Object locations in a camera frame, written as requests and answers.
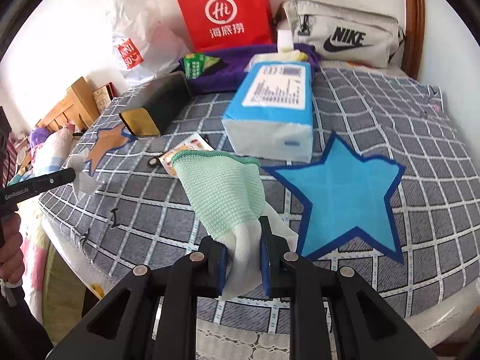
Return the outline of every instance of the green cloth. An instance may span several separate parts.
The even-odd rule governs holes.
[[[221,151],[182,150],[171,163],[193,210],[215,240],[240,223],[258,219],[265,209],[260,162],[256,158],[239,158]]]

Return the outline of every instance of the zipper pull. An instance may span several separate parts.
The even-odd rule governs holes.
[[[303,24],[300,26],[300,30],[297,32],[301,36],[310,36],[310,28],[308,28],[308,15],[303,16]]]

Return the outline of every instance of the metal bolt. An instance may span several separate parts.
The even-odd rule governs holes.
[[[340,274],[346,278],[351,278],[355,274],[355,271],[349,266],[342,266],[340,268]]]
[[[190,255],[190,259],[195,262],[202,261],[204,258],[205,258],[205,255],[201,251],[194,251]]]
[[[288,251],[283,255],[283,258],[287,261],[294,262],[299,259],[299,255],[293,251]]]
[[[133,274],[135,276],[143,276],[145,273],[148,272],[148,268],[144,265],[137,265],[134,269],[133,269]]]

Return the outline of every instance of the tissue pack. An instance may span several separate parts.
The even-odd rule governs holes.
[[[310,162],[313,145],[311,67],[254,64],[222,123],[237,155]]]

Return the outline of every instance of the barcode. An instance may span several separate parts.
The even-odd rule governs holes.
[[[302,74],[302,68],[301,67],[290,67],[290,66],[285,66],[283,68],[282,74],[284,76],[297,76],[300,77]]]

